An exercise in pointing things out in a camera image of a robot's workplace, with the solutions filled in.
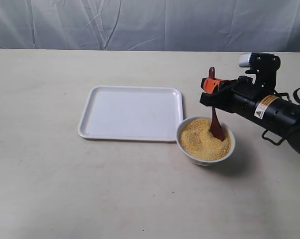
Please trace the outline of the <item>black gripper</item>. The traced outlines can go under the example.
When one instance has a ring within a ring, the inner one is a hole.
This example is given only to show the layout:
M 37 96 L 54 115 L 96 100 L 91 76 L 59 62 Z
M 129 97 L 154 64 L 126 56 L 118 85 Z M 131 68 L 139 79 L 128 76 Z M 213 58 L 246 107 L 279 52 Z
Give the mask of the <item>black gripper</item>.
M 223 89 L 233 83 L 232 89 Z M 236 113 L 279 136 L 300 127 L 300 105 L 291 101 L 289 93 L 258 88 L 250 77 L 203 78 L 201 88 L 204 91 L 200 97 L 202 105 Z

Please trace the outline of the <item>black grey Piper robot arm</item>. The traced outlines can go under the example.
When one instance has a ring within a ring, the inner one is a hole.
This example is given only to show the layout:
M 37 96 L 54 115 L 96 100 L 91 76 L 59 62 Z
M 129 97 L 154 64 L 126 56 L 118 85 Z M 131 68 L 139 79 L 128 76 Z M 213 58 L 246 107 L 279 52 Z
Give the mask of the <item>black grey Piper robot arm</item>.
M 201 104 L 242 116 L 264 128 L 264 140 L 275 146 L 287 141 L 300 154 L 300 105 L 256 87 L 246 76 L 237 80 L 203 78 L 201 88 Z

